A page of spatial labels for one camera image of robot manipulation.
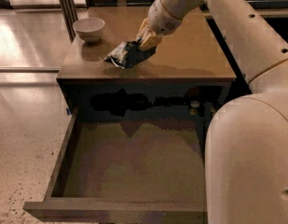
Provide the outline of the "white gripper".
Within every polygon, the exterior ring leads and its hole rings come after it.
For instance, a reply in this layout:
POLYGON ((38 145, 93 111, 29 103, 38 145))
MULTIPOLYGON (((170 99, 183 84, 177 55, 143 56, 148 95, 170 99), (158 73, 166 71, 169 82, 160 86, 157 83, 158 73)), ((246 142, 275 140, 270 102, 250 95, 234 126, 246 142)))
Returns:
POLYGON ((162 40, 161 35, 172 34, 181 23, 181 20, 174 18, 167 11, 161 0, 155 0, 136 36, 136 40, 140 42, 139 49, 147 51, 156 47, 162 40))

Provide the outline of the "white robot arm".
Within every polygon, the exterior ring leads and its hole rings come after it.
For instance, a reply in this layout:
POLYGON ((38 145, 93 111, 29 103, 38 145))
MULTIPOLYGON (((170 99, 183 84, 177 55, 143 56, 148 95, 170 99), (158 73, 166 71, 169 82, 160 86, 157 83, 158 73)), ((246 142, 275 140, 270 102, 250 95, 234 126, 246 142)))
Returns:
POLYGON ((156 0, 141 48, 201 3, 251 90, 223 105, 207 132, 208 224, 288 224, 288 43, 245 0, 156 0))

